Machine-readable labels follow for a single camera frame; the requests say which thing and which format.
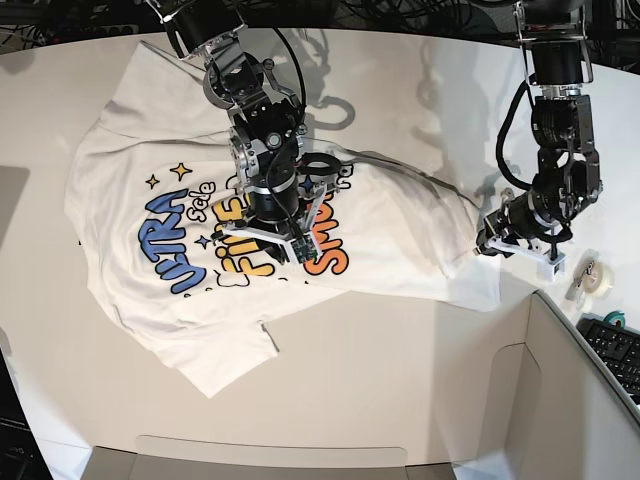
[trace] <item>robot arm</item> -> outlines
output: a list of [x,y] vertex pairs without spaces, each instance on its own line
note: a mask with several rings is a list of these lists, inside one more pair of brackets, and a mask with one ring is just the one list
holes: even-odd
[[[551,278],[562,268],[563,255],[557,245],[572,238],[572,220],[595,203],[602,191],[591,103],[589,96],[581,93],[582,85],[593,81],[583,4],[584,1],[575,0],[527,0],[516,4],[526,79],[498,135],[496,159],[505,178],[525,192],[515,197],[506,191],[500,209],[485,217],[477,239],[477,253],[532,257]],[[527,50],[531,50],[535,68],[531,75]],[[541,95],[535,100],[530,85],[540,88]],[[531,128],[540,147],[538,173],[531,184],[514,177],[502,153],[525,93],[532,103]],[[543,251],[540,242],[550,248]]]
[[[325,195],[336,189],[342,164],[327,154],[302,152],[306,94],[293,49],[276,30],[296,65],[302,101],[278,83],[272,59],[259,62],[242,50],[238,32],[245,24],[222,1],[146,1],[160,17],[180,58],[204,58],[205,96],[227,110],[231,120],[229,145],[236,165],[236,189],[249,197],[249,207],[242,220],[212,232],[212,239],[254,238],[281,263],[299,264],[320,256],[311,228]],[[270,100],[263,89],[265,80],[285,96],[282,101]],[[316,179],[310,191],[299,191],[298,173]]]

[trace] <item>orange letter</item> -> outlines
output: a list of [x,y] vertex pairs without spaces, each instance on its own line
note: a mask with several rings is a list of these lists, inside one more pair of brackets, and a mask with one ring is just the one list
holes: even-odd
[[326,252],[327,250],[333,250],[334,248],[340,248],[342,246],[342,240],[336,239],[330,242],[322,242],[320,244],[320,250]]
[[313,231],[313,234],[316,236],[318,243],[324,243],[327,240],[329,240],[329,234],[324,232],[333,230],[337,226],[338,226],[338,222],[336,222],[335,220],[329,220],[326,222],[316,223],[311,230]]
[[340,275],[349,266],[349,257],[342,250],[329,250],[319,259],[305,262],[304,269],[311,275],[320,275],[331,266],[334,275]]
[[316,223],[324,222],[325,220],[329,220],[333,216],[333,208],[328,203],[323,203],[318,208],[318,215],[316,215]]

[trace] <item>white t-shirt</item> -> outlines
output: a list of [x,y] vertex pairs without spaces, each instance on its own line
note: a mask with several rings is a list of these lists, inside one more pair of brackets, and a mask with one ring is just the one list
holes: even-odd
[[[240,216],[226,112],[199,69],[141,43],[87,133],[65,211],[105,313],[205,395],[277,354],[262,324],[343,291],[499,305],[499,269],[474,258],[475,214],[440,187],[358,164],[314,232],[323,256],[281,266],[251,239],[214,244]],[[326,142],[309,146],[346,154]],[[300,188],[310,179],[301,177]]]

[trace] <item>cable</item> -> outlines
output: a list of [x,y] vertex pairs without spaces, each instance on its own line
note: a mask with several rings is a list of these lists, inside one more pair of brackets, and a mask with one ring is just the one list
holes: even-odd
[[[341,4],[384,31],[460,33],[471,21],[470,8],[464,20],[461,0],[359,0],[359,3],[342,0]],[[427,20],[425,24],[417,22],[423,18]]]
[[520,100],[524,97],[525,92],[529,89],[529,84],[524,81],[518,87],[513,100],[511,100],[511,105],[509,105],[509,111],[507,112],[507,116],[504,119],[504,123],[502,124],[502,128],[500,128],[500,133],[498,133],[498,140],[496,141],[496,160],[498,161],[498,168],[500,172],[507,179],[507,181],[521,190],[528,191],[531,189],[531,184],[527,182],[523,182],[518,179],[511,173],[507,162],[504,159],[503,149],[504,149],[504,141],[507,138],[507,134],[509,133],[509,129],[511,128],[511,124],[513,123],[513,118],[516,115],[516,111],[518,110],[518,105],[520,105]]
[[428,187],[429,184],[437,185],[439,187],[444,188],[445,190],[449,190],[453,192],[458,197],[469,202],[469,204],[471,204],[476,210],[480,211],[480,207],[478,207],[475,204],[475,202],[471,200],[468,196],[462,193],[458,189],[458,187],[456,187],[455,185],[451,185],[450,183],[447,183],[443,180],[440,180],[439,178],[436,178],[434,176],[427,175],[422,170],[419,170],[411,165],[407,165],[406,163],[398,162],[396,160],[385,159],[384,157],[379,158],[379,157],[376,157],[375,155],[370,155],[363,152],[357,152],[355,150],[349,150],[346,148],[342,148],[340,146],[338,147],[342,149],[344,152],[354,157],[352,160],[346,160],[346,161],[343,160],[342,161],[343,165],[355,165],[356,163],[367,163],[369,165],[373,165],[374,167],[384,168],[391,172],[398,173],[400,175],[405,175],[406,177],[412,178],[413,180],[420,183],[422,186],[426,188],[429,188]]
[[18,31],[18,29],[20,29],[20,26],[15,27],[14,29],[5,29],[4,27],[2,28],[2,31],[0,31],[0,33],[4,33],[5,35],[7,35],[7,38],[5,38],[2,43],[0,43],[0,45],[6,45],[7,42],[9,40],[11,40],[11,35],[7,32],[5,32],[4,30],[10,30],[11,33],[15,33]]
[[[313,167],[311,163],[323,163],[324,167]],[[324,177],[327,175],[338,175],[342,168],[342,162],[332,155],[321,152],[305,153],[300,159],[298,172],[303,175],[318,175]]]
[[627,9],[629,10],[629,13],[631,14],[631,16],[633,18],[635,18],[637,21],[640,22],[640,17],[638,16],[638,14],[636,12],[633,11],[633,7],[631,6],[631,2],[629,0],[626,0],[627,3]]
[[633,22],[629,21],[629,19],[627,19],[627,18],[616,17],[616,22],[622,22],[629,28],[636,28],[636,26],[633,24]]
[[36,41],[35,39],[33,39],[33,38],[31,38],[31,37],[28,37],[28,36],[25,36],[25,35],[20,35],[19,33],[14,33],[14,32],[15,32],[15,31],[17,31],[17,30],[18,30],[18,29],[16,28],[13,32],[5,32],[5,31],[0,32],[0,34],[2,34],[2,35],[7,35],[7,36],[8,36],[8,38],[6,38],[6,39],[2,42],[2,45],[4,45],[4,44],[5,44],[5,42],[7,42],[7,41],[9,40],[9,38],[11,38],[11,37],[18,37],[18,38],[22,38],[23,40],[26,40],[26,41],[28,41],[28,42],[33,42],[33,43],[37,43],[38,45],[42,45],[40,42]]
[[35,25],[32,25],[29,27],[29,29],[27,30],[26,36],[22,37],[23,41],[22,41],[22,49],[26,50],[27,49],[27,44],[29,42],[31,42],[31,47],[33,48],[34,44],[35,44],[35,40],[33,39],[33,34],[35,33],[35,31],[37,30],[38,27],[36,27]]
[[267,168],[267,173],[265,175],[265,183],[267,184],[267,189],[269,190],[269,194],[271,195],[271,198],[273,198],[273,200],[278,204],[278,206],[282,209],[282,211],[285,213],[285,215],[287,216],[287,223],[289,224],[289,227],[291,228],[291,230],[293,230],[293,234],[296,238],[300,239],[302,238],[302,230],[300,229],[300,226],[295,222],[295,220],[293,219],[293,217],[291,216],[291,214],[289,213],[289,210],[287,210],[284,205],[282,204],[282,202],[280,201],[280,199],[276,196],[276,192],[274,192],[273,190],[273,186],[271,185],[271,172],[273,171],[273,166],[278,162],[278,160],[280,159],[280,155],[282,155],[282,152],[284,152],[286,150],[285,147],[287,147],[287,143],[291,142],[291,141],[297,141],[296,137],[295,137],[295,130],[294,132],[291,134],[291,136],[284,142],[284,144],[282,145],[282,147],[280,147],[280,150],[278,150],[278,152],[276,153],[276,155],[273,157],[273,159],[271,160],[271,163],[269,164],[269,168]]
[[300,67],[300,62],[298,62],[298,57],[296,57],[296,54],[294,53],[293,48],[291,47],[291,44],[279,29],[274,28],[273,31],[276,32],[278,37],[280,37],[280,40],[282,40],[282,43],[284,43],[284,46],[289,52],[289,56],[291,57],[291,61],[293,62],[293,66],[296,68],[296,74],[298,75],[298,83],[300,84],[300,104],[301,105],[300,105],[300,118],[298,119],[298,122],[297,122],[298,125],[296,125],[296,128],[297,128],[304,121],[304,113],[307,108],[307,88],[304,84],[304,76],[302,75],[302,68]]
[[531,88],[529,87],[528,84],[527,84],[527,98],[529,99],[529,105],[531,106],[531,110],[533,110],[535,103],[533,101],[533,95],[531,95]]
[[471,5],[482,8],[502,8],[509,7],[516,3],[517,0],[496,0],[491,2],[489,0],[468,0]]
[[289,227],[291,228],[291,230],[293,230],[295,237],[297,239],[300,239],[302,238],[302,230],[300,229],[300,226],[295,222],[295,220],[293,219],[289,211],[282,204],[280,199],[276,196],[276,193],[273,190],[273,186],[271,185],[271,172],[273,171],[274,165],[278,163],[278,160],[280,159],[282,152],[287,150],[286,147],[288,146],[288,143],[292,141],[297,142],[296,131],[298,130],[298,127],[300,126],[300,124],[304,121],[305,110],[307,108],[307,89],[304,84],[304,77],[302,75],[302,68],[300,67],[300,62],[298,61],[298,57],[296,57],[296,54],[293,51],[293,48],[291,47],[291,44],[279,29],[274,28],[273,31],[276,32],[278,37],[280,37],[280,40],[282,40],[282,43],[284,43],[284,46],[286,47],[287,51],[289,52],[289,55],[291,56],[291,61],[293,62],[293,65],[296,68],[296,74],[298,75],[298,82],[300,83],[300,100],[301,100],[300,104],[301,105],[299,109],[299,117],[295,123],[295,126],[291,131],[291,136],[283,143],[283,145],[280,147],[280,150],[278,150],[278,152],[275,154],[275,156],[271,160],[271,163],[269,164],[269,168],[267,168],[267,173],[265,175],[265,183],[267,184],[267,189],[269,190],[269,194],[271,195],[271,198],[273,198],[273,200],[278,204],[278,206],[286,214],[287,223],[289,224]]

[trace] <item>star graphic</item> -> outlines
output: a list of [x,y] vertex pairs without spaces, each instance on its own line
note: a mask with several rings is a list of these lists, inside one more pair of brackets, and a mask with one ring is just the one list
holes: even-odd
[[207,249],[207,243],[209,243],[211,240],[209,240],[206,237],[203,237],[202,235],[200,235],[200,239],[196,240],[193,243],[199,243],[200,245],[202,245],[202,248],[204,248],[205,250]]
[[156,184],[160,183],[160,180],[156,180],[156,176],[151,175],[151,178],[144,183],[148,183],[149,185],[151,185],[151,190],[153,190],[153,187],[155,187]]
[[311,177],[307,175],[307,178],[304,179],[304,182],[302,182],[300,186],[304,188],[305,191],[310,192],[311,189],[313,188],[313,182],[311,181]]
[[189,170],[187,167],[185,167],[184,163],[182,163],[182,162],[180,162],[180,164],[178,164],[178,166],[176,168],[172,168],[169,171],[178,174],[178,181],[179,182],[182,181],[182,177],[184,175],[186,175],[187,173],[193,172],[193,170]]

